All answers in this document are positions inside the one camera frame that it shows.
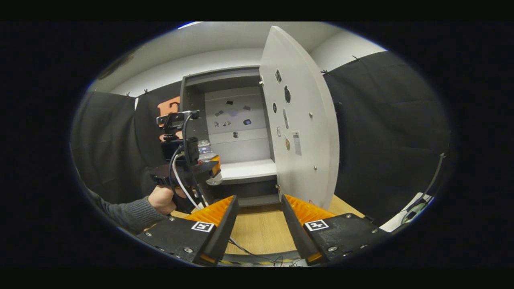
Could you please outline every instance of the black cable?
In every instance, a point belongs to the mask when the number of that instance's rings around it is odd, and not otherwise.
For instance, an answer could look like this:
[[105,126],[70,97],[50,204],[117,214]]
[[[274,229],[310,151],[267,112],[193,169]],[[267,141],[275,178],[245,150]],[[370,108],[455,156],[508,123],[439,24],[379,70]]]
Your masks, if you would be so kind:
[[279,258],[282,258],[282,261],[281,261],[280,267],[282,267],[282,263],[284,263],[284,258],[283,258],[282,256],[278,256],[275,260],[272,260],[272,259],[270,259],[270,258],[266,258],[266,257],[263,257],[263,256],[259,256],[259,255],[255,255],[255,254],[253,254],[253,253],[250,253],[247,249],[245,249],[245,248],[241,247],[241,246],[240,246],[240,245],[238,245],[238,244],[235,244],[232,240],[229,240],[228,242],[229,242],[230,244],[232,244],[232,245],[236,246],[237,248],[239,248],[239,249],[240,249],[240,250],[242,250],[243,252],[245,252],[245,253],[249,254],[249,255],[252,255],[252,256],[257,257],[257,258],[262,258],[262,259],[265,259],[265,260],[268,260],[268,261],[272,262],[272,263],[273,263],[273,267],[275,267],[275,264],[277,263],[277,260],[278,260]]
[[298,260],[291,262],[291,265],[289,265],[289,267],[302,267],[302,266],[296,265],[296,263],[298,263],[300,260],[302,260],[302,258],[299,258]]
[[442,153],[442,154],[439,155],[439,164],[437,165],[437,170],[435,171],[434,177],[432,178],[432,181],[428,185],[428,188],[425,190],[423,195],[421,195],[421,198],[423,198],[427,194],[427,192],[432,188],[432,185],[434,184],[435,180],[439,176],[439,170],[441,169],[441,165],[443,164],[443,159],[445,157],[446,157],[445,153]]
[[198,195],[200,196],[200,202],[202,203],[202,205],[204,207],[206,207],[207,205],[205,204],[204,198],[202,197],[204,194],[202,194],[202,192],[200,190],[200,187],[198,186],[198,183],[196,182],[196,177],[194,176],[193,170],[191,168],[191,160],[189,159],[189,150],[188,150],[187,137],[186,137],[186,128],[187,128],[188,122],[189,122],[189,120],[191,119],[192,116],[193,116],[192,114],[188,115],[186,117],[186,119],[184,120],[184,124],[182,125],[182,141],[183,141],[183,146],[184,146],[184,157],[186,159],[186,164],[187,164],[187,166],[189,168],[189,171],[191,172],[191,175],[193,176],[193,184],[195,186],[196,191],[198,192]]

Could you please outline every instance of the cabinet door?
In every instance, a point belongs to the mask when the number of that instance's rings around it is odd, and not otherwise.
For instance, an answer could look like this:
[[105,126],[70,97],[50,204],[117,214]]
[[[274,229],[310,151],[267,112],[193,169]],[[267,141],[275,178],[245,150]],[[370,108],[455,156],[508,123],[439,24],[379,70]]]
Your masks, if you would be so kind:
[[322,72],[290,35],[272,26],[259,68],[280,197],[328,209],[339,168],[339,133]]

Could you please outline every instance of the wire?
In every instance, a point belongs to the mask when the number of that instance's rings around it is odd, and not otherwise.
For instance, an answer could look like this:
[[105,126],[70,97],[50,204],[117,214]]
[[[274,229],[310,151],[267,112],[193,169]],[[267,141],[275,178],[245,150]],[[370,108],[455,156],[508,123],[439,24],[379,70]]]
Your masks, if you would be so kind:
[[180,145],[178,147],[178,149],[173,153],[173,156],[170,159],[170,164],[168,166],[168,179],[170,181],[171,190],[173,191],[173,193],[175,195],[177,194],[177,191],[175,191],[175,186],[173,185],[173,181],[172,181],[172,178],[171,178],[171,166],[172,166],[172,162],[171,161],[175,158],[175,156],[178,154],[178,152],[180,152],[181,149],[182,149],[182,145]]
[[299,261],[301,261],[301,260],[302,260],[302,258],[299,258],[299,259],[298,259],[298,260],[296,260],[296,261],[294,261],[294,260],[293,260],[294,262],[291,262],[291,265],[289,265],[289,267],[303,267],[303,266],[298,266],[298,265],[296,265],[296,263],[298,263],[298,262],[299,262]]
[[178,176],[178,173],[177,173],[177,168],[176,168],[176,161],[177,161],[177,157],[180,156],[181,154],[179,155],[175,155],[175,157],[173,158],[173,161],[172,161],[172,167],[173,167],[173,172],[175,173],[175,177],[177,178],[177,181],[178,181],[178,184],[180,185],[180,187],[182,188],[182,190],[184,191],[184,193],[186,194],[186,196],[188,196],[188,199],[191,201],[191,203],[198,209],[198,210],[201,210],[200,207],[195,203],[195,201],[193,200],[193,198],[191,198],[191,195],[188,193],[188,191],[186,190],[186,188],[184,187],[184,185],[182,184],[182,181],[180,180],[180,177]]
[[[187,144],[187,136],[186,136],[186,128],[187,128],[187,125],[188,125],[188,122],[189,120],[191,119],[193,115],[190,114],[186,117],[186,119],[184,120],[184,123],[182,125],[182,141],[183,141],[183,146],[184,146],[184,154],[185,154],[185,159],[186,159],[186,164],[188,166],[188,168],[191,170],[191,160],[189,159],[189,150],[188,150],[188,144]],[[198,194],[200,196],[203,196],[204,194],[202,194],[202,191],[200,190],[200,187],[198,186],[198,183],[196,182],[196,177],[194,176],[193,172],[191,171],[191,175],[193,176],[193,184],[196,188],[195,192],[198,192]],[[207,207],[207,204],[204,203],[204,198],[201,197],[200,198],[200,201],[202,202],[202,204],[204,205],[204,207]]]
[[437,170],[435,170],[434,177],[432,178],[432,181],[428,185],[428,187],[425,190],[425,192],[423,193],[423,195],[421,195],[421,198],[424,197],[427,194],[427,192],[432,188],[432,185],[434,184],[435,180],[437,179],[437,176],[439,175],[439,170],[441,169],[441,164],[443,163],[443,158],[445,158],[445,157],[446,157],[445,153],[442,153],[439,155],[439,164],[437,165]]
[[284,258],[282,256],[278,256],[275,260],[272,260],[270,258],[266,258],[266,257],[263,257],[263,256],[259,256],[259,255],[255,255],[253,253],[250,253],[247,249],[245,249],[245,248],[241,247],[239,244],[237,244],[232,237],[230,237],[228,242],[231,243],[232,245],[235,245],[237,248],[239,248],[240,250],[242,250],[243,252],[245,252],[245,253],[247,253],[249,255],[252,255],[252,256],[257,257],[257,258],[262,258],[262,259],[265,259],[265,260],[268,260],[268,261],[272,262],[273,263],[273,267],[276,266],[277,260],[279,258],[282,259],[280,267],[282,267],[282,264],[284,263]]

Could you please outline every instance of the label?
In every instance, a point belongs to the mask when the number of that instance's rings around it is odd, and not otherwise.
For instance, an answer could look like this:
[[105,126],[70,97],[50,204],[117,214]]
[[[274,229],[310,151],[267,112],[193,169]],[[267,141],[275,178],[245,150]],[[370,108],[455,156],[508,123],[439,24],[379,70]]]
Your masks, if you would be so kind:
[[302,155],[302,147],[300,145],[300,132],[293,132],[292,133],[292,139],[295,143],[295,153],[297,155]]

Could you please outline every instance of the table surface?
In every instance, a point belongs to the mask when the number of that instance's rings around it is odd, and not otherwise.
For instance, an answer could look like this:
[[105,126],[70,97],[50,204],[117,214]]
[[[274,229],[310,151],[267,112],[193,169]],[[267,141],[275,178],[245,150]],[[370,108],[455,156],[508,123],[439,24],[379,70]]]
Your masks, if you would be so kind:
[[[364,217],[361,212],[335,195],[328,211],[336,215],[353,213]],[[173,212],[171,215],[178,218],[187,216],[181,212]],[[275,254],[296,250],[279,204],[240,208],[231,236],[237,244],[253,254]],[[230,243],[225,253],[247,255]]]

